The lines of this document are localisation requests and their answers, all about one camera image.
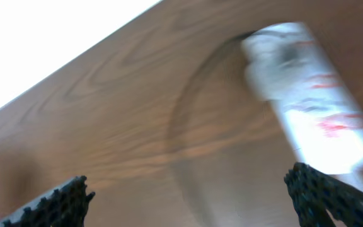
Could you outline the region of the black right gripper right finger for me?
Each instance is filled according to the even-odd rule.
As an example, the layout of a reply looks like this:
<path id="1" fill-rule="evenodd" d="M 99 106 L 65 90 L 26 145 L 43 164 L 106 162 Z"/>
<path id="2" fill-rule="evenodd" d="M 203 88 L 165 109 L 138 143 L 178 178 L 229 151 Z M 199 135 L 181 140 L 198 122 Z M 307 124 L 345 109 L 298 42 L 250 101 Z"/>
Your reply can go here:
<path id="1" fill-rule="evenodd" d="M 284 177 L 301 227 L 363 227 L 363 192 L 305 163 L 296 162 Z"/>

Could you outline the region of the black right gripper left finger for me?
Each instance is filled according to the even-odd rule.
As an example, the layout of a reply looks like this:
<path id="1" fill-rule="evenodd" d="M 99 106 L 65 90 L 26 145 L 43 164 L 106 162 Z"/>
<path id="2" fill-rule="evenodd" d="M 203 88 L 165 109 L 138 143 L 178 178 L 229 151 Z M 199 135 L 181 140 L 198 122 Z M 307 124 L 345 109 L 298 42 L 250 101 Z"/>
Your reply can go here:
<path id="1" fill-rule="evenodd" d="M 84 227 L 95 196 L 86 191 L 87 177 L 74 177 L 0 220 L 0 227 Z"/>

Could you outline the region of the white USB charger plug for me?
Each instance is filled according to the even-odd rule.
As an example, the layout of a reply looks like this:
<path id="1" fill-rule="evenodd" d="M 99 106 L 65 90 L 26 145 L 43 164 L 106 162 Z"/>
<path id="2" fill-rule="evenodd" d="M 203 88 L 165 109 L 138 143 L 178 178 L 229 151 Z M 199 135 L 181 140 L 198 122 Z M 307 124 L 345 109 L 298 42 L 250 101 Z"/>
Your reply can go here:
<path id="1" fill-rule="evenodd" d="M 303 23 L 279 23 L 262 28 L 241 43 L 249 60 L 245 78 L 261 100 L 284 100 L 309 63 L 306 44 L 313 39 Z"/>

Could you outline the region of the white power strip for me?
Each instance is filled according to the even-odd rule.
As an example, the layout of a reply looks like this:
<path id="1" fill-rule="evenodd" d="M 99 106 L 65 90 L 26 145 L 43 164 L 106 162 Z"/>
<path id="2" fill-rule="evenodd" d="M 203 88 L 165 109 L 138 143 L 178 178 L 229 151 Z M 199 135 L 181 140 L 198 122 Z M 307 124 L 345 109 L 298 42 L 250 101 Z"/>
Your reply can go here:
<path id="1" fill-rule="evenodd" d="M 363 169 L 363 112 L 317 39 L 302 23 L 266 30 L 283 33 L 298 52 L 285 69 L 294 82 L 272 103 L 298 160 L 331 175 Z"/>

